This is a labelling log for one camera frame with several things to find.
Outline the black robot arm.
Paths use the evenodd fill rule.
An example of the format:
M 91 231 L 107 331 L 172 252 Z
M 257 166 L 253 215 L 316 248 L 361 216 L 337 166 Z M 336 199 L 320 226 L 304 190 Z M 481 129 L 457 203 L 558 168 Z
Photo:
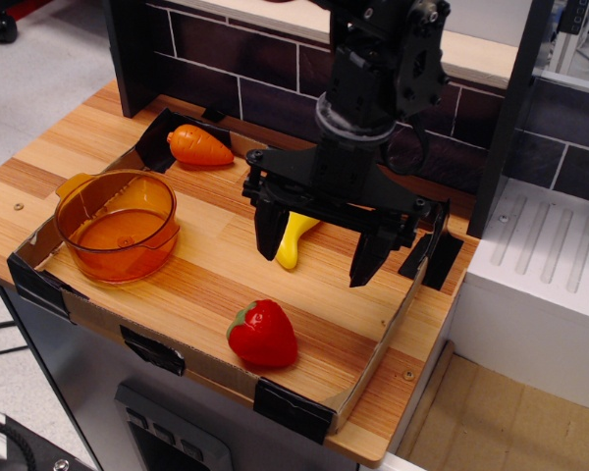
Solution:
M 255 209 L 258 251 L 273 259 L 291 214 L 355 231 L 349 277 L 367 284 L 392 251 L 409 255 L 408 277 L 433 257 L 450 207 L 393 182 L 388 143 L 398 123 L 419 139 L 419 114 L 448 82 L 441 40 L 445 1 L 326 1 L 334 64 L 315 107 L 318 144 L 300 151 L 251 150 L 243 195 Z

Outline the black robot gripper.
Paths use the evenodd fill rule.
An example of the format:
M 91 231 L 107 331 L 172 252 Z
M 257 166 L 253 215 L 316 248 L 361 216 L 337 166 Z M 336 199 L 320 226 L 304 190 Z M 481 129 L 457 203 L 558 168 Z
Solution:
M 389 245 L 410 247 L 430 206 L 394 183 L 378 165 L 395 128 L 385 117 L 377 127 L 357 126 L 327 96 L 315 109 L 319 143 L 306 150 L 247 152 L 243 195 L 255 208 L 259 253 L 272 261 L 294 211 L 360 233 L 349 286 L 362 287 L 386 261 Z

